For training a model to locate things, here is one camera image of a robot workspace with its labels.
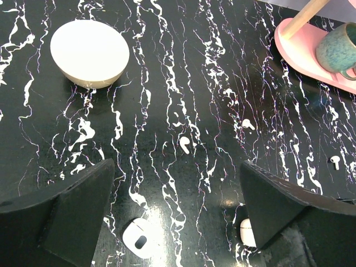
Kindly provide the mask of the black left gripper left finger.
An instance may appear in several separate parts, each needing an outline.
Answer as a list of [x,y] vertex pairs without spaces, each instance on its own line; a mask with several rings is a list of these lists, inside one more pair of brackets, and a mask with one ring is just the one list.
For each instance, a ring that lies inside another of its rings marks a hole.
[[114,173],[106,159],[1,201],[1,266],[90,266]]

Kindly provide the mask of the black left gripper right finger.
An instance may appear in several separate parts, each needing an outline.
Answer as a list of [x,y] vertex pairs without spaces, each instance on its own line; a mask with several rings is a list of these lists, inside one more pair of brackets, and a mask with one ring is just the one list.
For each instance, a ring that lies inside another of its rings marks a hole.
[[251,162],[240,185],[264,266],[355,266],[355,200],[292,184]]

